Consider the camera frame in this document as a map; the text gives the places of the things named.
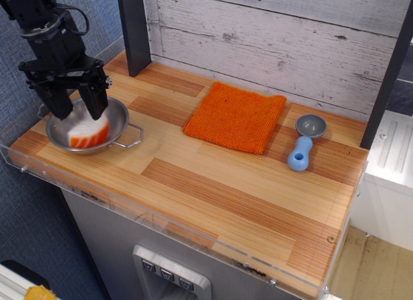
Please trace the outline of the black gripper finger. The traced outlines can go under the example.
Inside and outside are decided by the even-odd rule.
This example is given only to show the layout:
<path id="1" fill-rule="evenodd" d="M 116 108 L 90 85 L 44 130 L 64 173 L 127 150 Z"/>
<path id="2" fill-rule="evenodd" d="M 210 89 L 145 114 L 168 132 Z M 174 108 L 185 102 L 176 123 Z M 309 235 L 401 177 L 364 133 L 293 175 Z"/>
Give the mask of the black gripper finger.
<path id="1" fill-rule="evenodd" d="M 50 86 L 36 86 L 36 93 L 42 102 L 58 119 L 66 119 L 73 110 L 73 104 L 66 89 Z"/>
<path id="2" fill-rule="evenodd" d="M 98 120 L 108 106 L 106 83 L 80 83 L 79 93 L 93 120 Z"/>

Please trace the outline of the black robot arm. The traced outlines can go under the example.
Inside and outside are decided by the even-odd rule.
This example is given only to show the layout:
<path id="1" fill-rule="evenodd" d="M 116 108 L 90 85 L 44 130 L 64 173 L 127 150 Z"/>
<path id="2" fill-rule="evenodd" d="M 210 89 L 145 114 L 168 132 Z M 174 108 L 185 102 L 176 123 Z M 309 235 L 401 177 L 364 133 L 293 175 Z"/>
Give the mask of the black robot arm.
<path id="1" fill-rule="evenodd" d="M 9 19 L 17 21 L 19 34 L 30 45 L 35 59 L 19 64 L 28 86 L 59 119 L 73 110 L 68 90 L 78 90 L 86 109 L 98 120 L 108 106 L 106 90 L 111 80 L 105 74 L 104 63 L 86 54 L 80 31 L 73 20 L 73 6 L 57 0 L 1 0 Z"/>

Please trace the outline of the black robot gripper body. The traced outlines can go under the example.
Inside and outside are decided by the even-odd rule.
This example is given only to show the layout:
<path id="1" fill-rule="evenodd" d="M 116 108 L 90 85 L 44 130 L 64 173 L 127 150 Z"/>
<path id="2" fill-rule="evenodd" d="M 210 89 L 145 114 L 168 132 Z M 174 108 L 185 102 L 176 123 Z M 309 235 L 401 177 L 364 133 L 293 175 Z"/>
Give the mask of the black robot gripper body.
<path id="1" fill-rule="evenodd" d="M 80 89 L 88 94 L 104 92 L 112 80 L 103 71 L 103 62 L 86 55 L 81 32 L 73 22 L 47 22 L 43 26 L 20 29 L 35 59 L 19 64 L 30 86 Z"/>

